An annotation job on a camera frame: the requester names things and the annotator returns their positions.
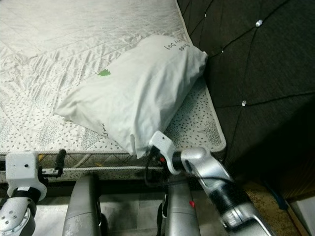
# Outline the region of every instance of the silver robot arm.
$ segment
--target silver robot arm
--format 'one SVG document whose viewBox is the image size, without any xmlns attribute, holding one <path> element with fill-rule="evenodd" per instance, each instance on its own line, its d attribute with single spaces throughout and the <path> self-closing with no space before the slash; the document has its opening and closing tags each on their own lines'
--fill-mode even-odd
<svg viewBox="0 0 315 236">
<path fill-rule="evenodd" d="M 187 172 L 198 178 L 230 235 L 273 235 L 245 191 L 205 149 L 198 147 L 176 151 L 173 142 L 159 131 L 152 137 L 150 145 L 159 149 L 165 157 L 171 174 Z"/>
<path fill-rule="evenodd" d="M 0 236 L 31 236 L 35 230 L 36 204 L 45 198 L 44 177 L 59 177 L 63 172 L 65 150 L 57 155 L 55 169 L 38 166 L 34 151 L 10 153 L 5 158 L 9 198 L 0 209 Z"/>
</svg>

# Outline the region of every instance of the green mark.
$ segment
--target green mark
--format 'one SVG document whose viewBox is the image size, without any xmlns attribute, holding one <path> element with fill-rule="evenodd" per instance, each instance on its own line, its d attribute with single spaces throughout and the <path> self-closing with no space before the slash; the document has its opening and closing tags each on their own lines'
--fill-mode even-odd
<svg viewBox="0 0 315 236">
<path fill-rule="evenodd" d="M 108 69 L 105 69 L 105 70 L 102 70 L 101 72 L 99 72 L 97 75 L 107 76 L 107 75 L 110 75 L 110 72 Z"/>
</svg>

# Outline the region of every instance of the white pillow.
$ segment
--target white pillow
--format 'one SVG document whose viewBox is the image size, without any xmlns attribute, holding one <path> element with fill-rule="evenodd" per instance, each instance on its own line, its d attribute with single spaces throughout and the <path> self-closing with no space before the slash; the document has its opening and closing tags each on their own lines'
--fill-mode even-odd
<svg viewBox="0 0 315 236">
<path fill-rule="evenodd" d="M 150 36 L 79 85 L 55 114 L 108 135 L 140 158 L 203 74 L 207 57 L 187 42 Z"/>
</svg>

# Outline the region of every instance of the mattress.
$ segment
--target mattress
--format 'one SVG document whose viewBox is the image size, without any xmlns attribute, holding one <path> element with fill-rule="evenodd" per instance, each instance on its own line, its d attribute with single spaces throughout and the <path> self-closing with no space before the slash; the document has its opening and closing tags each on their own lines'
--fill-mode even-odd
<svg viewBox="0 0 315 236">
<path fill-rule="evenodd" d="M 161 34 L 191 43 L 177 3 L 0 1 L 0 20 L 0 160 L 8 152 L 36 150 L 40 164 L 52 168 L 55 154 L 64 148 L 68 153 L 64 176 L 71 174 L 63 180 L 73 180 L 78 170 L 107 170 L 112 173 L 104 174 L 107 178 L 136 177 L 127 172 L 143 168 L 143 158 L 138 160 L 115 141 L 65 121 L 53 110 L 80 82 L 143 38 Z M 165 134 L 178 149 L 224 150 L 225 138 L 202 78 Z"/>
</svg>

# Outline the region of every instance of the wire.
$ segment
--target wire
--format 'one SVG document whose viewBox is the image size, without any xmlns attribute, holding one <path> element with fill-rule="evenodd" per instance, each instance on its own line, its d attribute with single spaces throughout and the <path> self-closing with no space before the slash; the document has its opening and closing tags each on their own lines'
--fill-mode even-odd
<svg viewBox="0 0 315 236">
<path fill-rule="evenodd" d="M 148 187 L 151 187 L 151 188 L 166 187 L 166 186 L 175 185 L 175 184 L 179 184 L 179 183 L 185 183 L 185 182 L 187 182 L 187 180 L 190 180 L 190 179 L 196 179 L 196 180 L 212 179 L 212 180 L 221 180 L 221 181 L 223 181 L 223 182 L 225 182 L 227 184 L 235 184 L 233 181 L 230 181 L 228 179 L 221 178 L 221 177 L 208 176 L 208 177 L 200 178 L 200 177 L 196 177 L 196 176 L 193 176 L 193 175 L 188 175 L 187 178 L 183 179 L 183 180 L 177 180 L 177 181 L 168 181 L 167 180 L 167 181 L 165 181 L 165 180 L 163 180 L 163 178 L 160 178 L 160 180 L 157 181 L 157 182 L 151 182 L 151 181 L 148 180 L 149 165 L 154 160 L 155 157 L 156 156 L 153 154 L 153 152 L 151 152 L 149 154 L 149 156 L 148 156 L 148 160 L 147 160 L 147 163 L 146 163 L 146 166 L 145 166 L 144 182 L 145 182 L 145 184 Z M 165 168 L 164 168 L 164 170 L 165 170 L 165 173 L 162 176 L 168 177 L 170 173 L 167 173 Z"/>
</svg>

